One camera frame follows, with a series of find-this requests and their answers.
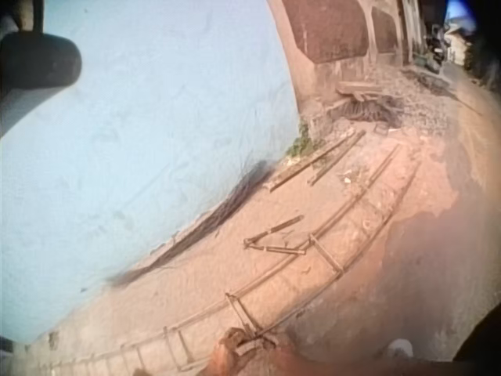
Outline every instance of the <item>hand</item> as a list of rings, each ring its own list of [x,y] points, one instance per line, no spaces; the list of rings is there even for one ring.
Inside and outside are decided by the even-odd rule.
[[[250,340],[245,331],[232,327],[219,340],[211,354],[209,364],[198,374],[203,376],[235,376],[256,355],[256,349],[242,356],[236,353],[236,348]]]

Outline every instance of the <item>light blue wall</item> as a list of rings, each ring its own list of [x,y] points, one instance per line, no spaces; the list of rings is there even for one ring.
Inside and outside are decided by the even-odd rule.
[[[2,334],[21,342],[219,202],[245,164],[282,156],[298,122],[266,0],[45,0],[45,31],[83,68],[20,120],[46,92],[0,109],[16,122],[1,140]]]

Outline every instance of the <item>sandy ground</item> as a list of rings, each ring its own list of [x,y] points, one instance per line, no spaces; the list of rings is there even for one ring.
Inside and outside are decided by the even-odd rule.
[[[180,365],[203,360],[225,329],[240,325],[225,293],[238,295],[242,286],[286,263],[239,295],[259,326],[273,325],[335,273],[313,250],[288,262],[284,255],[243,249],[242,239],[302,214],[303,221],[264,242],[301,243],[396,145],[400,150],[387,170],[321,239],[343,265],[377,236],[375,241],[346,274],[281,326],[294,333],[303,353],[318,360],[360,360],[395,338],[408,338],[417,356],[451,359],[501,299],[501,184],[495,170],[501,113],[490,94],[454,67],[446,74],[459,102],[430,94],[395,69],[376,73],[374,79],[383,84],[391,78],[388,90],[405,99],[402,129],[381,136],[371,123],[338,124],[330,137],[350,127],[367,134],[314,187],[306,184],[313,174],[309,168],[273,193],[260,190],[217,233],[166,268],[127,288],[106,289],[75,310],[54,329],[52,349],[48,335],[19,346],[15,374],[52,369],[52,374],[115,375],[142,365],[175,374],[163,329]],[[396,208],[398,192],[418,161],[416,178]],[[389,215],[390,222],[377,231]],[[214,304],[221,309],[183,323]]]

